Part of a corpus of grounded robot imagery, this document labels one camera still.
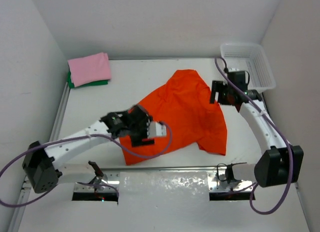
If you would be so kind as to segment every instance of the folded green towel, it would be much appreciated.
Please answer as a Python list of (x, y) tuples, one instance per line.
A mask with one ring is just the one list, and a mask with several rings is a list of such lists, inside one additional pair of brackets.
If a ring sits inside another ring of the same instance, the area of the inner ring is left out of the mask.
[[(71, 81), (71, 72), (69, 70), (68, 72), (68, 78), (67, 78), (67, 83), (70, 89), (74, 88), (75, 85), (72, 83)], [(81, 85), (79, 87), (85, 87), (85, 86), (101, 86), (101, 85), (107, 85), (108, 84), (108, 80), (101, 80), (101, 81), (93, 81), (90, 83), (87, 83), (85, 85)]]

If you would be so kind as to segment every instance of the white basket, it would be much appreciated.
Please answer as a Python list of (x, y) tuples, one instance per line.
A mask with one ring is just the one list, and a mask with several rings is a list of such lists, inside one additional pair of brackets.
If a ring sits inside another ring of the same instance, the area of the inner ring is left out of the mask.
[(246, 70), (250, 74), (248, 89), (262, 93), (276, 87), (263, 47), (255, 43), (226, 43), (220, 46), (221, 56), (228, 68)]

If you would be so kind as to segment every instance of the pink cloth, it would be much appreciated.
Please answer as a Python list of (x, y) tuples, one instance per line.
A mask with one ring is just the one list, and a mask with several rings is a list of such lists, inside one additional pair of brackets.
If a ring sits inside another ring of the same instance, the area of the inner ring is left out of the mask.
[(71, 59), (68, 60), (68, 64), (75, 87), (111, 79), (109, 58), (106, 53)]

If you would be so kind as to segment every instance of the gray wall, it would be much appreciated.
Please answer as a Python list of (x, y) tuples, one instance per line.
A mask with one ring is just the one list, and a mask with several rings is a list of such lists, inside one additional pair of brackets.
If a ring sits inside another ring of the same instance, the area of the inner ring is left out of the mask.
[(312, 231), (320, 228), (320, 0), (282, 0), (262, 41), (277, 82), (265, 93), (270, 113), (304, 149), (299, 177)]
[[(0, 168), (35, 141), (49, 139), (67, 61), (32, 0), (0, 0)], [(0, 199), (15, 204), (22, 161), (0, 180)], [(0, 232), (13, 210), (0, 206)]]
[(260, 42), (279, 0), (33, 0), (67, 59), (212, 56)]

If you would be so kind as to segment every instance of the red cloth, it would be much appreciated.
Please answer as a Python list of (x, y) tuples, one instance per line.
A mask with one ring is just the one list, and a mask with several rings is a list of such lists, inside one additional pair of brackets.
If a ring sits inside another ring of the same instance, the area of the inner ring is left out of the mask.
[[(165, 121), (171, 127), (173, 139), (166, 153), (197, 142), (201, 150), (226, 154), (225, 119), (218, 103), (209, 104), (210, 94), (210, 88), (195, 70), (178, 70), (165, 85), (139, 102), (153, 120)], [(168, 141), (166, 136), (155, 138), (154, 145), (132, 147), (129, 137), (120, 138), (122, 145), (146, 156), (161, 152)], [(146, 160), (124, 150), (123, 154), (127, 165)]]

